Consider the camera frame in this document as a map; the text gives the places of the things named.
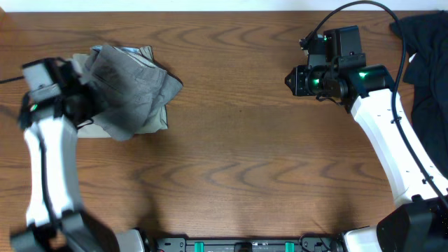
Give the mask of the folded khaki shorts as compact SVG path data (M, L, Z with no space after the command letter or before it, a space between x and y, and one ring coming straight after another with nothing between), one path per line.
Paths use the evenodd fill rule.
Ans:
M151 46L145 46L141 48L131 48L131 47L121 47L114 46L115 50L127 55L132 60L137 62L143 67L155 68L156 64L153 60L153 51ZM73 54L72 60L77 62L81 67L85 68L89 55L75 53ZM137 131L137 134L149 134L157 132L158 130L166 130L167 125L167 111L166 106L162 105L160 108L152 112L143 127ZM111 138L110 134L104 131L100 126L96 124L85 125L78 131L79 138Z

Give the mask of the grey shorts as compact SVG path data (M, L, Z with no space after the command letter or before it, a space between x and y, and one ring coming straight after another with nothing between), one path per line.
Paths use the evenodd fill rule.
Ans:
M105 110L93 118L93 124L117 141L131 139L149 115L166 106L183 87L154 58L155 68L141 66L108 44L92 46L88 55L83 76L105 101Z

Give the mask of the black garment pile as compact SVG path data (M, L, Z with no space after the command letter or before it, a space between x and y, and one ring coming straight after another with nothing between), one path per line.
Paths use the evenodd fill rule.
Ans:
M447 176L447 11L405 17L391 31L404 38L409 64L402 80L414 86L412 127L429 158Z

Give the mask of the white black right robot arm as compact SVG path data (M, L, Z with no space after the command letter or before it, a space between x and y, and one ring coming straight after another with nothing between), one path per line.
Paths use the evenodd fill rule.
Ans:
M378 224L343 234L345 251L446 251L447 179L403 113L394 81L382 65L331 73L327 66L295 67L285 84L298 97L331 99L361 126L386 173L395 210Z

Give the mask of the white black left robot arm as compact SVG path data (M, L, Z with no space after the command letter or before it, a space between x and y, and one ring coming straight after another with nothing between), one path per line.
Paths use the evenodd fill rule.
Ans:
M31 158L31 199L27 228L10 236L14 251L54 251L51 239L62 233L60 251L146 251L140 231L116 234L84 208L76 169L76 126L62 113L64 98L34 101L26 92L20 125Z

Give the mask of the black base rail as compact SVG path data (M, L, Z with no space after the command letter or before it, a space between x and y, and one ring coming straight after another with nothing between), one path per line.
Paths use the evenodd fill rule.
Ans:
M156 241L156 251L164 252L344 252L339 239L302 236L298 239L185 239Z

